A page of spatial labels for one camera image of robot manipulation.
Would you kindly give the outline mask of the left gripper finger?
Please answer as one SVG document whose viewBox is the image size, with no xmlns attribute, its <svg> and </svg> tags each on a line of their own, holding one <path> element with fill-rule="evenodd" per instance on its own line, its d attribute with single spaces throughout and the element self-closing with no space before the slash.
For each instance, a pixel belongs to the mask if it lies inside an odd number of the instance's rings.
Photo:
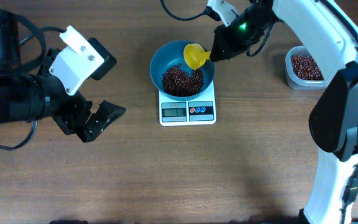
<svg viewBox="0 0 358 224">
<path fill-rule="evenodd" d="M 92 37 L 88 39 L 91 46 L 102 56 L 104 62 L 91 74 L 93 80 L 102 79 L 117 63 L 116 58 L 99 42 Z"/>
<path fill-rule="evenodd" d="M 104 100 L 99 105 L 97 112 L 92 113 L 84 123 L 75 129 L 75 134 L 83 143 L 92 142 L 125 112 L 126 108 Z"/>
</svg>

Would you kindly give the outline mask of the yellow measuring scoop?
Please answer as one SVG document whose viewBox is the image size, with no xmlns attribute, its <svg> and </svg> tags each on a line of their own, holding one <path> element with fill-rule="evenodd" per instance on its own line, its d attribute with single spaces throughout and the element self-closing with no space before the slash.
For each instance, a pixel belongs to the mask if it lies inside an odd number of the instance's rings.
<svg viewBox="0 0 358 224">
<path fill-rule="evenodd" d="M 210 59 L 211 52 L 200 44 L 187 44 L 183 51 L 186 64 L 193 70 L 201 68 Z"/>
</svg>

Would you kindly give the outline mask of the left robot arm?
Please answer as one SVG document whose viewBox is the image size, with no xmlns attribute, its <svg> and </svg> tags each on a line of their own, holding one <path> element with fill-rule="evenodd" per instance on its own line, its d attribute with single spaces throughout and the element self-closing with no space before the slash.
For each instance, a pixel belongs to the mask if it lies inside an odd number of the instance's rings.
<svg viewBox="0 0 358 224">
<path fill-rule="evenodd" d="M 0 9 L 0 124 L 25 121 L 31 140 L 41 119 L 51 117 L 66 135 L 94 141 L 125 112 L 103 101 L 95 113 L 80 93 L 86 79 L 102 79 L 116 58 L 95 38 L 74 27 L 59 29 L 64 49 L 46 47 L 44 29 Z"/>
</svg>

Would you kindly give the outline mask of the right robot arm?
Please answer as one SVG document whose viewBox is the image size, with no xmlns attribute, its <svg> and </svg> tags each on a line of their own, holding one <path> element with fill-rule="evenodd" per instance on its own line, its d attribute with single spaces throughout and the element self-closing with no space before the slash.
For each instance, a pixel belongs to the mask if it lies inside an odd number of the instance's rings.
<svg viewBox="0 0 358 224">
<path fill-rule="evenodd" d="M 211 60 L 248 54 L 286 23 L 317 63 L 326 89 L 309 116 L 318 146 L 311 196 L 298 223 L 350 223 L 358 194 L 358 27 L 334 1 L 252 1 L 214 31 Z"/>
</svg>

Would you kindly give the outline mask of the blue plastic bowl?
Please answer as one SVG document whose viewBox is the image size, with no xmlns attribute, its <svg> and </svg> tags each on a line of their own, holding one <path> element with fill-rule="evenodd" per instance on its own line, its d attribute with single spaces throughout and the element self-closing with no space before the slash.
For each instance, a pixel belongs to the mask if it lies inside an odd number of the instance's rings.
<svg viewBox="0 0 358 224">
<path fill-rule="evenodd" d="M 199 97 L 202 92 L 210 86 L 213 82 L 216 74 L 216 66 L 211 61 L 206 61 L 205 64 L 199 68 L 203 72 L 203 80 L 204 85 L 201 91 L 193 96 L 186 96 L 186 97 L 179 97 L 169 95 L 165 93 L 162 85 L 162 77 L 163 74 L 172 66 L 181 64 L 181 69 L 188 72 L 189 74 L 192 73 L 193 69 L 191 69 L 185 62 L 183 51 L 187 44 L 191 44 L 192 41 L 190 40 L 176 40 L 173 42 L 169 42 L 162 46 L 160 49 L 152 57 L 150 63 L 150 77 L 152 79 L 153 84 L 156 86 L 158 91 L 161 91 L 165 96 L 177 100 L 177 101 L 187 101 L 193 100 Z"/>
</svg>

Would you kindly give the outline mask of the red beans in bowl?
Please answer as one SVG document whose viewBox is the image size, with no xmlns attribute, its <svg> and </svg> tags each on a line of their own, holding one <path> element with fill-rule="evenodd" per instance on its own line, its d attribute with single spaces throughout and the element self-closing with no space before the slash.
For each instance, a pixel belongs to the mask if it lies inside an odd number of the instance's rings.
<svg viewBox="0 0 358 224">
<path fill-rule="evenodd" d="M 170 67 L 162 77 L 165 93 L 173 96 L 186 97 L 198 94 L 203 85 L 203 72 L 193 70 L 191 74 L 181 69 L 181 64 Z"/>
</svg>

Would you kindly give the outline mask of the white digital kitchen scale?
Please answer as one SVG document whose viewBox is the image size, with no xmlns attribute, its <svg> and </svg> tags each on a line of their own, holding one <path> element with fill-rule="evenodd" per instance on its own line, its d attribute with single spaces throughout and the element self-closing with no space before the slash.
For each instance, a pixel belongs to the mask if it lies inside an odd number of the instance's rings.
<svg viewBox="0 0 358 224">
<path fill-rule="evenodd" d="M 173 100 L 160 91 L 158 112 L 162 126 L 214 124 L 217 120 L 214 82 L 193 100 Z"/>
</svg>

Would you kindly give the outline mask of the clear plastic container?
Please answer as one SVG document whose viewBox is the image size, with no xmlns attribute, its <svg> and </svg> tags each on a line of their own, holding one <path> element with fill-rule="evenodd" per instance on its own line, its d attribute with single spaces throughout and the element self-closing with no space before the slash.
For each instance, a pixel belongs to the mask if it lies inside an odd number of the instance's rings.
<svg viewBox="0 0 358 224">
<path fill-rule="evenodd" d="M 294 90 L 320 90 L 325 89 L 327 87 L 325 80 L 303 80 L 298 78 L 294 71 L 293 66 L 291 64 L 292 56 L 311 56 L 305 46 L 297 46 L 292 48 L 285 57 L 285 77 L 287 80 L 287 85 Z"/>
</svg>

